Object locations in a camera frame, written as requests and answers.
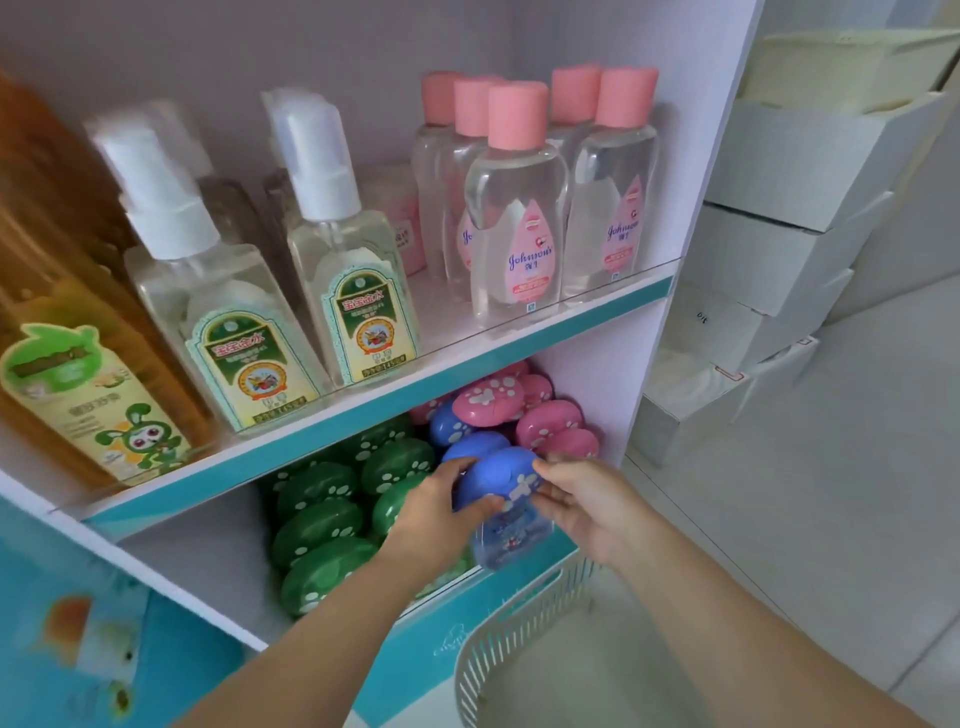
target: white box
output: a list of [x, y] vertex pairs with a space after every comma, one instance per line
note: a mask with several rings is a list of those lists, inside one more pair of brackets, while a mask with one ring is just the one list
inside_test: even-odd
[[731, 375], [661, 347], [643, 390], [631, 443], [655, 465], [669, 465], [730, 423], [749, 382], [744, 374]]
[[737, 98], [863, 113], [940, 90], [960, 31], [887, 29], [767, 36], [750, 53]]
[[745, 374], [750, 377], [750, 383], [747, 385], [747, 394], [740, 403], [740, 408], [732, 422], [735, 422], [744, 412], [749, 411], [751, 407], [756, 407], [777, 392], [793, 386], [819, 346], [819, 339], [806, 336], [759, 364], [747, 367]]
[[734, 101], [706, 200], [828, 231], [894, 187], [944, 99], [863, 115]]
[[684, 261], [684, 280], [776, 316], [850, 267], [893, 197], [884, 192], [827, 232], [704, 205]]
[[817, 330], [852, 278], [852, 270], [844, 271], [779, 316], [764, 316], [723, 294], [680, 282], [663, 328], [664, 344], [728, 372], [743, 371]]

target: teal shelf edge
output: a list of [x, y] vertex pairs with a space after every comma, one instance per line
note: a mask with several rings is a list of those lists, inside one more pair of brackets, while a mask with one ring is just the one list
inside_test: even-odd
[[229, 460], [175, 480], [162, 488], [95, 513], [84, 523], [117, 542], [195, 505], [335, 442], [377, 425], [400, 412], [462, 387], [481, 376], [531, 356], [648, 303], [666, 298], [673, 276], [562, 319], [528, 336], [474, 356], [425, 379], [411, 381], [374, 400], [246, 450]]
[[575, 550], [573, 542], [557, 530], [505, 569], [454, 592], [422, 617], [415, 613], [401, 622], [380, 648], [353, 710], [370, 728], [377, 728], [452, 677], [460, 645], [470, 633]]

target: green label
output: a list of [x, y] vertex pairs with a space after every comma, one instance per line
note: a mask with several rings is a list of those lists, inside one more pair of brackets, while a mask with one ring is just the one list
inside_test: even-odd
[[323, 295], [324, 314], [347, 384], [417, 358], [407, 305], [390, 266], [350, 266]]
[[187, 349], [236, 430], [320, 397], [285, 326], [265, 313], [233, 308], [213, 311], [193, 328]]
[[0, 356], [11, 397], [129, 485], [183, 464], [190, 444], [95, 327], [24, 324]]

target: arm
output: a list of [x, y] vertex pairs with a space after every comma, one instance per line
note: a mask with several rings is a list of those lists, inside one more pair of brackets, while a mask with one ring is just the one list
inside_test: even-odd
[[535, 468], [550, 481], [537, 508], [629, 584], [718, 724], [925, 725], [744, 591], [619, 471]]
[[370, 562], [201, 700], [180, 728], [341, 728], [400, 613], [503, 504], [486, 497], [452, 512], [453, 481], [470, 462], [443, 463], [411, 491]]

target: hand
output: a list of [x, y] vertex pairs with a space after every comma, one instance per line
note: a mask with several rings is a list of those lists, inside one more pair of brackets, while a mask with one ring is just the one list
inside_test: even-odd
[[453, 512], [453, 483], [475, 461], [448, 460], [410, 491], [380, 547], [379, 554], [397, 559], [399, 568], [415, 570], [420, 587], [452, 569], [470, 534], [503, 507], [502, 497], [486, 496]]
[[655, 513], [623, 473], [598, 460], [548, 455], [534, 470], [546, 481], [534, 507], [564, 530], [593, 561], [615, 567], [629, 555], [626, 536], [637, 520]]

